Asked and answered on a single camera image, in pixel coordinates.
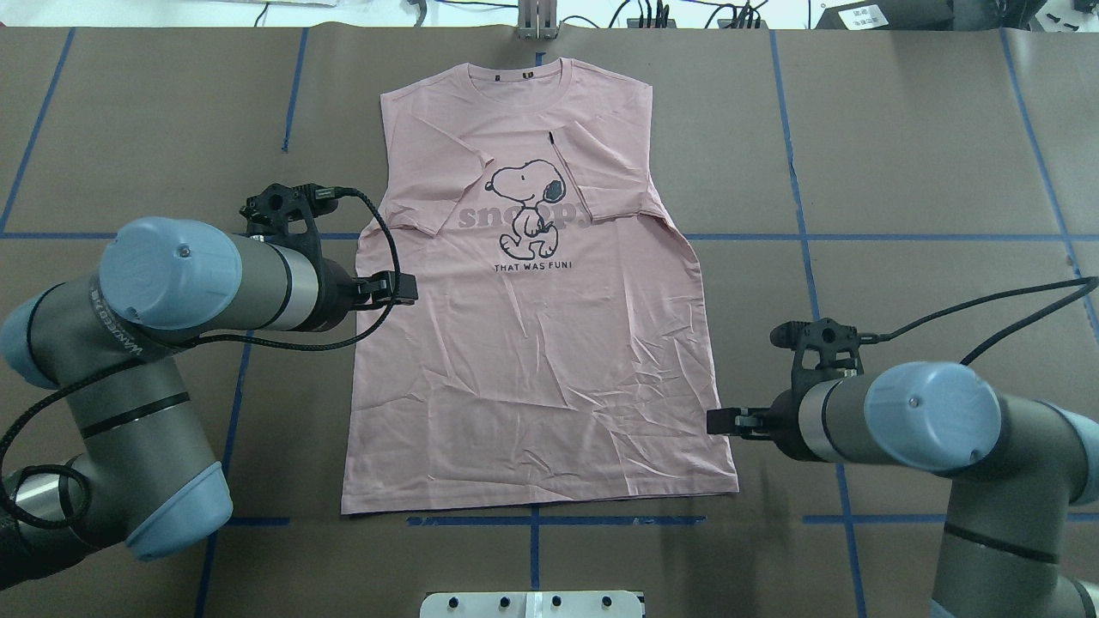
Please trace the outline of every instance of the cartoon dog print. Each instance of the cartoon dog print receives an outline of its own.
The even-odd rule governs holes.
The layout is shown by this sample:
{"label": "cartoon dog print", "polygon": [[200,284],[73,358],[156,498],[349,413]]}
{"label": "cartoon dog print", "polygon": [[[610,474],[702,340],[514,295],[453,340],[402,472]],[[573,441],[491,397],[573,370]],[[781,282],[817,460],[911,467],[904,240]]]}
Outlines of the cartoon dog print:
{"label": "cartoon dog print", "polygon": [[552,163],[536,158],[520,167],[501,167],[485,184],[486,191],[520,205],[511,234],[500,235],[500,249],[515,260],[550,257],[557,251],[557,228],[539,212],[543,203],[565,197],[565,179]]}

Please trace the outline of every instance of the light blue joint cap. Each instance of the light blue joint cap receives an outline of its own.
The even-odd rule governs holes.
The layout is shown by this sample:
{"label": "light blue joint cap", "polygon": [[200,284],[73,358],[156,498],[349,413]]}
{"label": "light blue joint cap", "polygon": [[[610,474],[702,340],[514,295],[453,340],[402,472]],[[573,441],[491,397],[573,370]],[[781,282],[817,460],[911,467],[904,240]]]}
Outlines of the light blue joint cap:
{"label": "light blue joint cap", "polygon": [[213,534],[232,515],[229,485],[214,462],[142,521],[126,547],[138,560],[164,558]]}
{"label": "light blue joint cap", "polygon": [[1096,501],[1099,499],[1099,423],[1047,401],[1043,401],[1043,404],[1061,412],[1061,416],[1065,417],[1068,424],[1076,430],[1076,434],[1080,437],[1080,442],[1084,444],[1084,455],[1088,463],[1088,478],[1084,482],[1084,490],[1070,504],[1087,505]]}
{"label": "light blue joint cap", "polygon": [[46,374],[42,373],[42,369],[34,362],[34,356],[31,355],[31,344],[27,339],[34,308],[48,291],[46,290],[20,305],[8,316],[8,319],[3,321],[3,327],[0,327],[0,350],[3,351],[3,357],[8,361],[11,368],[23,376],[23,379],[27,383],[38,388],[56,390],[58,388],[57,384],[46,377]]}
{"label": "light blue joint cap", "polygon": [[946,611],[946,608],[939,605],[939,602],[931,599],[931,618],[955,618],[953,614]]}
{"label": "light blue joint cap", "polygon": [[878,376],[863,407],[874,440],[899,463],[925,472],[975,464],[1000,438],[996,391],[956,363],[906,363]]}
{"label": "light blue joint cap", "polygon": [[99,264],[103,297],[122,318],[182,330],[221,313],[241,287],[241,253],[201,221],[145,217],[119,230]]}

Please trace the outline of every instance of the white label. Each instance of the white label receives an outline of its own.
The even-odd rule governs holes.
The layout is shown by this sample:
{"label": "white label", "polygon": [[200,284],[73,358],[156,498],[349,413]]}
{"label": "white label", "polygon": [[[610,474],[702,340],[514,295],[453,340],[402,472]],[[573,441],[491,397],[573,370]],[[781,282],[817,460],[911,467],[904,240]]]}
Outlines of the white label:
{"label": "white label", "polygon": [[869,30],[889,25],[889,20],[886,19],[886,14],[877,4],[840,11],[840,19],[843,20],[843,25],[847,26],[847,30]]}

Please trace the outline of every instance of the t-shirt sleeve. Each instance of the t-shirt sleeve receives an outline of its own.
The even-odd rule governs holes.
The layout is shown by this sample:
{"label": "t-shirt sleeve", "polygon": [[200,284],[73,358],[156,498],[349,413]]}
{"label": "t-shirt sleeve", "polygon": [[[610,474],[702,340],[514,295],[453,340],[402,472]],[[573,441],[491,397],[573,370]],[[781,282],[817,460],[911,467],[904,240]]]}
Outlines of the t-shirt sleeve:
{"label": "t-shirt sleeve", "polygon": [[389,161],[382,217],[390,227],[433,236],[492,158],[420,118],[403,99],[381,96],[381,122]]}
{"label": "t-shirt sleeve", "polygon": [[624,104],[551,132],[592,221],[630,214],[667,219],[648,173],[653,88],[639,84]]}

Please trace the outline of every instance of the white mounting plate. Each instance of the white mounting plate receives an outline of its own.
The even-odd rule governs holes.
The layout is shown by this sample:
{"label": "white mounting plate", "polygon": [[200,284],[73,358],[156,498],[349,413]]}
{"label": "white mounting plate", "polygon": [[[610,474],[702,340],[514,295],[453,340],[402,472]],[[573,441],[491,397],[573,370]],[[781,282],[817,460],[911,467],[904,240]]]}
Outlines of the white mounting plate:
{"label": "white mounting plate", "polygon": [[435,593],[420,618],[645,618],[643,598],[626,591]]}

